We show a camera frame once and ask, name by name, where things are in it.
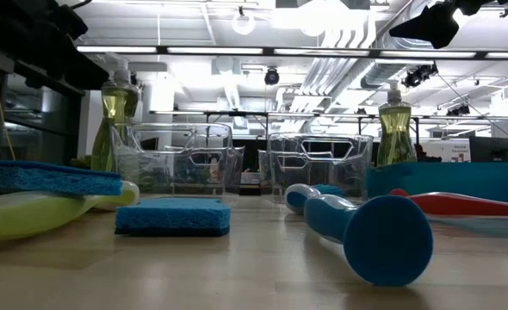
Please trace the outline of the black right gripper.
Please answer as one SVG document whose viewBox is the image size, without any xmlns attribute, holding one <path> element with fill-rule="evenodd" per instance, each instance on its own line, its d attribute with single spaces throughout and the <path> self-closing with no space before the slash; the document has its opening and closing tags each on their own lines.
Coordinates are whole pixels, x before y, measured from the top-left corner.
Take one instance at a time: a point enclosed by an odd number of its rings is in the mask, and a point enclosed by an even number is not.
<svg viewBox="0 0 508 310">
<path fill-rule="evenodd" d="M 424 40 L 430 42 L 434 49 L 446 47 L 459 30 L 454 13 L 459 9 L 465 16 L 476 14 L 482 6 L 489 3 L 508 4 L 508 0 L 454 0 L 425 6 L 421 13 L 388 32 L 392 37 Z"/>
</svg>

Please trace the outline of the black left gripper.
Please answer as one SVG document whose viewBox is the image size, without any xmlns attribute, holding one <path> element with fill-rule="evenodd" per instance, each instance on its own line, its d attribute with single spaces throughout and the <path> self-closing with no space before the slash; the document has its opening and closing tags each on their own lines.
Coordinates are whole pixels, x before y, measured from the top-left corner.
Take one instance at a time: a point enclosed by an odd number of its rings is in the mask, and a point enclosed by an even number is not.
<svg viewBox="0 0 508 310">
<path fill-rule="evenodd" d="M 0 47 L 33 47 L 30 62 L 55 80 L 99 90 L 108 72 L 79 52 L 74 40 L 87 32 L 77 9 L 87 2 L 0 0 Z"/>
</svg>

